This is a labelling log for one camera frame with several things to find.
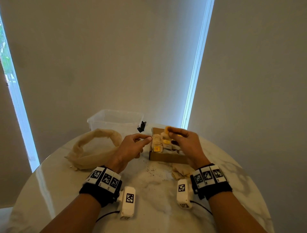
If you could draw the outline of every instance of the yellow label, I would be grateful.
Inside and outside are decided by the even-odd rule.
[[[154,150],[154,152],[160,152],[160,147],[159,146],[154,146],[153,150]]]

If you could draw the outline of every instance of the clear plastic container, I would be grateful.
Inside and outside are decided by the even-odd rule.
[[[97,128],[112,129],[126,136],[138,133],[143,117],[142,113],[103,109],[88,118],[87,122],[92,131]]]

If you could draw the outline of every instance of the black cable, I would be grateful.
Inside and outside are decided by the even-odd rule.
[[[100,219],[102,219],[103,217],[105,217],[105,216],[107,216],[107,215],[109,215],[109,214],[114,214],[114,213],[119,213],[120,211],[119,210],[117,210],[117,211],[113,211],[113,212],[110,212],[110,213],[107,213],[107,214],[105,214],[105,215],[102,215],[100,218],[98,218],[97,220],[96,220],[96,222],[98,222]]]
[[[197,203],[195,201],[190,201],[190,202],[195,203],[195,204],[201,206],[202,208],[206,209],[206,211],[208,211],[211,215],[213,215],[212,212],[210,210],[208,210],[205,206],[203,206],[203,205],[201,205],[201,204],[199,204],[199,203]]]

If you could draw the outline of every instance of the cardboard box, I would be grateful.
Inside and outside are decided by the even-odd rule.
[[[164,132],[164,129],[163,128],[152,128],[151,131],[152,131],[152,134],[154,135],[154,134],[160,134]],[[150,151],[149,151],[149,160],[167,162],[167,163],[188,164],[185,155],[154,152],[152,151],[151,144],[150,144]]]

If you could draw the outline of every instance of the wristband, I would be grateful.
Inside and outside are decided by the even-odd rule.
[[[119,197],[122,181],[121,176],[105,166],[96,167],[86,178],[79,194],[87,193],[105,207]]]
[[[209,200],[220,192],[232,192],[232,188],[226,177],[215,164],[209,164],[194,171],[190,176],[194,194],[200,199],[206,197]]]

